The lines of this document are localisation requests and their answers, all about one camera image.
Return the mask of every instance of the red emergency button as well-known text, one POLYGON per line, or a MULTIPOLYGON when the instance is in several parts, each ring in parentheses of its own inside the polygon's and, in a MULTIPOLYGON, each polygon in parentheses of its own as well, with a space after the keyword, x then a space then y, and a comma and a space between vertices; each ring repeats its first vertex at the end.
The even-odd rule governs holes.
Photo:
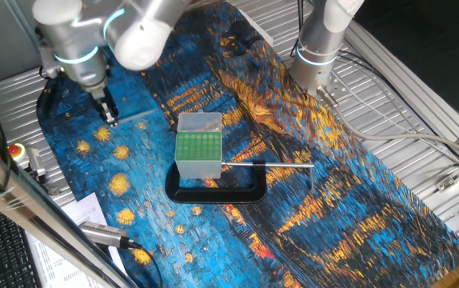
POLYGON ((16 145, 11 145, 9 146, 9 154, 11 154, 11 157, 17 157, 20 155, 22 152, 22 148, 16 146, 16 145))

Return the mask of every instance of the paper sheet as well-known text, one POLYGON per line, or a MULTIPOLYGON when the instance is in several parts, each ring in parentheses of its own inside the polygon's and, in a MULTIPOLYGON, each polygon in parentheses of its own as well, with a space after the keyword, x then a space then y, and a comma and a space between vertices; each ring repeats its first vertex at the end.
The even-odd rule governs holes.
MULTIPOLYGON (((83 198, 79 202, 75 201, 67 204, 62 207, 62 210, 70 216, 77 225, 85 221, 107 225, 107 221, 103 216, 102 208, 98 203, 95 193, 83 198)), ((103 287, 32 235, 27 234, 27 237, 43 287, 103 287)), ((121 271, 126 273, 121 258, 119 257, 118 250, 114 247, 109 247, 109 252, 114 264, 121 269, 121 271)))

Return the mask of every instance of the blue painted mat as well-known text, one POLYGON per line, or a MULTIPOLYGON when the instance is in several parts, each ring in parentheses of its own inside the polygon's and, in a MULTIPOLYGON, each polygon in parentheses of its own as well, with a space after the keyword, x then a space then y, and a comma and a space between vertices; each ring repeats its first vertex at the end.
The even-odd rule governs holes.
MULTIPOLYGON (((428 287, 459 265, 459 238, 331 113, 306 95, 231 5, 193 10, 158 63, 110 69, 109 90, 130 116, 104 126, 78 85, 47 84, 38 116, 76 199, 96 193, 111 226, 150 250, 166 287, 428 287), (182 205, 164 193, 178 114, 223 113, 223 159, 314 162, 268 169, 253 205, 182 205)), ((225 168, 198 186, 248 186, 225 168)), ((156 286, 141 252, 122 252, 132 279, 156 286)))

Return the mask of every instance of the keyboard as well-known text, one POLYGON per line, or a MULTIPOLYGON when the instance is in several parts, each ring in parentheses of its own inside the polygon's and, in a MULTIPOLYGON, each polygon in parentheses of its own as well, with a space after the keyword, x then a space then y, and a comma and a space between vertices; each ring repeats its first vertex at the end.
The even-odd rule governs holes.
POLYGON ((0 213, 0 288, 39 288, 24 230, 0 213))

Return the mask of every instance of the green grid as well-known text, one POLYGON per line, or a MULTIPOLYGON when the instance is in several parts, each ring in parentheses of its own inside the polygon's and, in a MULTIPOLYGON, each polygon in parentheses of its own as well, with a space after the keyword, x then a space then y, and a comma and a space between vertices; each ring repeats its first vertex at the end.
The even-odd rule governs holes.
POLYGON ((221 132, 178 132, 176 161, 220 161, 221 132))

